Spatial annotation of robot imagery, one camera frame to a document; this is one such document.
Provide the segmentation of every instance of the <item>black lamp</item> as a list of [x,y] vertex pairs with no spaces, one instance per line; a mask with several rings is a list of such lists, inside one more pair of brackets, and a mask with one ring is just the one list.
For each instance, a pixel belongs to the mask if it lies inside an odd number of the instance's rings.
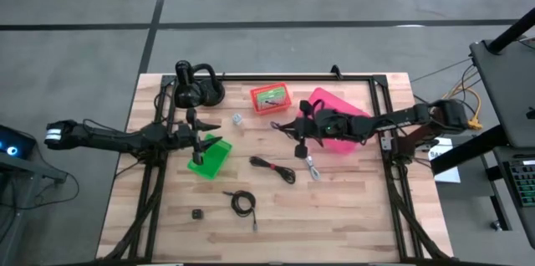
[[[195,81],[194,74],[205,69],[209,79]],[[175,88],[175,106],[193,108],[198,105],[215,106],[225,97],[223,84],[216,79],[216,73],[209,64],[191,66],[187,61],[178,61],[175,65],[177,85]]]

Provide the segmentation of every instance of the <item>butcher block tabletop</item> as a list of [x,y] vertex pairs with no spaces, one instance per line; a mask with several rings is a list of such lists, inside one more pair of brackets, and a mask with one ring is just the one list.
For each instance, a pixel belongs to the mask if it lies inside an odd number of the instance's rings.
[[[415,102],[408,74],[384,75],[388,79],[394,110],[411,107]],[[127,131],[139,130],[154,119],[154,98],[160,90],[161,77],[162,74],[140,76]],[[282,112],[258,115],[252,107],[249,90],[278,82],[225,81],[226,96],[219,105],[196,108],[199,120],[221,125],[220,129],[210,133],[222,136],[224,141],[232,144],[232,151],[212,181],[187,168],[191,148],[169,155],[153,262],[357,263],[400,260],[377,137],[371,138],[365,146],[358,145],[349,155],[334,153],[307,140],[308,152],[321,175],[321,179],[315,181],[305,161],[293,156],[297,142],[270,126],[270,121],[285,124],[294,120],[299,101],[306,100],[318,87],[372,115],[368,83],[287,81],[292,106]],[[380,100],[380,103],[381,109],[385,110],[384,102]],[[240,125],[232,123],[236,113],[243,118]],[[185,110],[176,110],[175,120],[185,118]],[[286,183],[268,168],[251,166],[250,156],[294,169],[295,184]],[[135,162],[132,156],[121,156],[117,171]],[[418,163],[408,165],[408,169],[416,218],[440,249],[452,255],[431,169]],[[143,171],[144,165],[134,166],[116,178],[97,257],[109,253],[134,221]],[[239,217],[231,209],[231,198],[222,193],[238,190],[251,192],[257,199],[257,232],[252,230],[252,215]],[[247,202],[240,203],[247,208]],[[191,218],[191,211],[197,208],[204,212],[202,220]],[[145,249],[148,222],[145,221],[141,234],[139,255]],[[405,243],[411,255],[409,229],[403,222]]]

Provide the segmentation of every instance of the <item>pink plastic bin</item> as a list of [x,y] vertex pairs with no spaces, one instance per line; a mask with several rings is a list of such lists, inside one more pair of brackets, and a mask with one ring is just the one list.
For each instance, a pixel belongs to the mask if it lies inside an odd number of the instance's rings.
[[[336,95],[329,93],[327,90],[318,87],[308,98],[310,104],[314,104],[317,100],[323,100],[325,103],[325,109],[334,109],[339,112],[344,112],[350,115],[363,115],[369,117],[369,115],[350,103],[340,99]],[[316,106],[316,110],[321,108],[320,105]],[[298,117],[303,116],[303,112],[299,111]],[[325,147],[340,154],[349,154],[356,150],[359,144],[352,141],[336,141],[323,139]]]

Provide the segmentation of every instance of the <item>gray concrete floor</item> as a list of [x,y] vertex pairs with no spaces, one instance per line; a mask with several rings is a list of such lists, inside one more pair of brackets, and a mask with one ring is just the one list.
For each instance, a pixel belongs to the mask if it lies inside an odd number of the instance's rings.
[[[0,0],[2,24],[149,23],[156,0]],[[166,0],[161,21],[441,20],[519,18],[535,0]],[[428,28],[279,28],[159,31],[148,72],[171,72],[178,59],[225,72],[408,72],[412,78],[467,58],[468,45],[505,26]],[[0,123],[43,139],[47,123],[91,118],[125,127],[146,30],[0,32]],[[433,100],[469,64],[413,84]],[[497,123],[485,90],[481,120]],[[94,257],[117,154],[43,150],[79,179],[72,201],[31,213],[19,264],[74,263]],[[486,198],[442,199],[455,255],[467,261],[529,265],[535,251],[503,186],[512,232],[494,233]],[[50,192],[68,197],[74,186]]]

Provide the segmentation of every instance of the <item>keyboard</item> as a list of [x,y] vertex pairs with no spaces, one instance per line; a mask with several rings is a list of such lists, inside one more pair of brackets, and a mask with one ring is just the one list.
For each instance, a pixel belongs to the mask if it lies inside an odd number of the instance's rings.
[[510,161],[508,164],[520,204],[522,207],[535,207],[535,165],[524,165],[522,161]]

